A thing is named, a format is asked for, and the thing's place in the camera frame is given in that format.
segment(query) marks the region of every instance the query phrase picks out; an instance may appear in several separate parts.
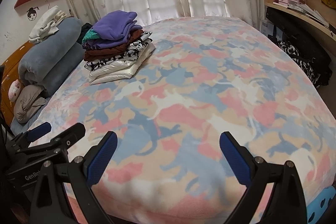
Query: purple folded garment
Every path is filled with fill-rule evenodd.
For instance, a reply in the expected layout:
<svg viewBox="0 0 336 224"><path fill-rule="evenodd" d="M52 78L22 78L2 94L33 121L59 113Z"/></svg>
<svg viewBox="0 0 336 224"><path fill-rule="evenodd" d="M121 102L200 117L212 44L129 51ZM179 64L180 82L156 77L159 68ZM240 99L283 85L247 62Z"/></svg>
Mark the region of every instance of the purple folded garment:
<svg viewBox="0 0 336 224"><path fill-rule="evenodd" d="M94 29L102 39L120 40L129 34L130 28L136 23L136 21L134 21L136 17L136 12L114 11L108 13L94 24L92 29Z"/></svg>
<svg viewBox="0 0 336 224"><path fill-rule="evenodd" d="M91 39L91 40L88 40L83 45L83 48L86 50L99 50L103 48L116 47L116 46L126 43L130 39L131 37L130 32L141 30L141 29L142 29L142 26L135 25L135 23L132 23L127 35L124 38L119 39L119 40L109 40L109 39L101 39L101 38Z"/></svg>

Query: brown folded garment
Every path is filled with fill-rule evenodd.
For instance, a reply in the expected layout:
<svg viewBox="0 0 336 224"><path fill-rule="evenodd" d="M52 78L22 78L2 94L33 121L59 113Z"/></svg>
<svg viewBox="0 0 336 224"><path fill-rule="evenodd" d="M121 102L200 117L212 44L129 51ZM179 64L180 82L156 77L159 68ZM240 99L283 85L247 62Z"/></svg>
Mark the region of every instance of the brown folded garment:
<svg viewBox="0 0 336 224"><path fill-rule="evenodd" d="M136 30L131 33L131 37L127 43L121 44L113 48L104 48L101 50L88 50L85 52L84 61L91 62L96 59L105 59L122 54L128 48L128 46L137 40L143 33L143 30Z"/></svg>

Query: patterned bed sheet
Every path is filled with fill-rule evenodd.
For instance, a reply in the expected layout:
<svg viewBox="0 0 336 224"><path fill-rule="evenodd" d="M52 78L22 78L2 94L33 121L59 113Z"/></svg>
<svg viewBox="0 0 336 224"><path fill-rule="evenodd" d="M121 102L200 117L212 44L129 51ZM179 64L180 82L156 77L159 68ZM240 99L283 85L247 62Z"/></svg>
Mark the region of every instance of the patterned bed sheet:
<svg viewBox="0 0 336 224"><path fill-rule="evenodd" d="M107 131L117 133L118 148L92 188L108 214L137 223L223 223L245 191L219 148L223 131L254 156L292 160L307 204L331 185L336 120L270 40L237 18L170 19L145 29L156 50L132 79L89 85L82 62L31 127L51 123L41 144L83 123L86 135L69 149L70 160Z"/></svg>

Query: black and white patterned garment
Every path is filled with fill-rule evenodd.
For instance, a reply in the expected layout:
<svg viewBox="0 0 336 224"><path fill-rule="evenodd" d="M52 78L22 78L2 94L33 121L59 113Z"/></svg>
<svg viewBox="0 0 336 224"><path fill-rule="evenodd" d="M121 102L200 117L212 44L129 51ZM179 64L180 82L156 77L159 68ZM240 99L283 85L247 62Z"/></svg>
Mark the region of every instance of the black and white patterned garment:
<svg viewBox="0 0 336 224"><path fill-rule="evenodd" d="M152 42L153 40L151 38L147 38L144 39L144 41L142 41L142 39L138 39L134 42L132 42L128 48L127 51L125 51L123 54L121 55L116 55L110 58L106 58L106 59L102 59L102 60L94 60L91 62L87 62L84 65L84 68L90 70L90 71L94 71L97 70L105 65L111 64L112 62L115 61L136 61L138 60L140 53L148 46L148 44L150 42Z"/></svg>
<svg viewBox="0 0 336 224"><path fill-rule="evenodd" d="M317 73L314 68L312 67L310 61L300 57L300 53L296 47L294 47L289 42L285 41L277 41L276 44L281 50L283 50L288 56L298 64L298 66L304 71L304 73L308 76L310 81L313 83L315 88L320 86L319 78L320 74Z"/></svg>

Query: folded white cloth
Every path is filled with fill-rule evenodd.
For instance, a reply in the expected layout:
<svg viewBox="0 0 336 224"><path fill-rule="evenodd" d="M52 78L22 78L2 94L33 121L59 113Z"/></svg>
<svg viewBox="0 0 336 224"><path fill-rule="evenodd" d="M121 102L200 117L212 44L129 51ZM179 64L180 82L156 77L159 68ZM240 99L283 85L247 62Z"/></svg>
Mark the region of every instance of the folded white cloth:
<svg viewBox="0 0 336 224"><path fill-rule="evenodd" d="M38 20L29 35L29 41L33 44L40 43L49 35L58 31L58 24L66 18L66 14L62 12L58 6L54 6L46 11Z"/></svg>
<svg viewBox="0 0 336 224"><path fill-rule="evenodd" d="M151 55L153 50L155 50L155 46L151 42L143 50L142 55L139 57L139 59L137 61L135 61L134 64L132 64L131 66L129 66L126 69L122 69L122 70L118 70L118 71L113 71L113 69L111 69L111 71L106 70L107 73L98 76L95 80L93 80L90 83L90 85L111 82L111 81L115 81L115 80L119 80L119 79L130 79L130 78L132 78L132 76L135 75L135 73L137 72L140 65L143 63L143 61L145 61Z"/></svg>
<svg viewBox="0 0 336 224"><path fill-rule="evenodd" d="M148 43L148 44L146 44L147 46L144 49L139 51L139 53L136 57L136 60L115 60L113 62L110 62L110 63L100 67L99 69L91 71L90 75L89 75L89 82L91 83L92 81L94 81L96 78L98 78L101 75L105 75L107 73L112 73L112 72L115 72L115 71L118 71L118 70L126 69L126 68L132 66L141 57L141 55L144 53L145 49L152 42L148 38L143 43L144 44Z"/></svg>

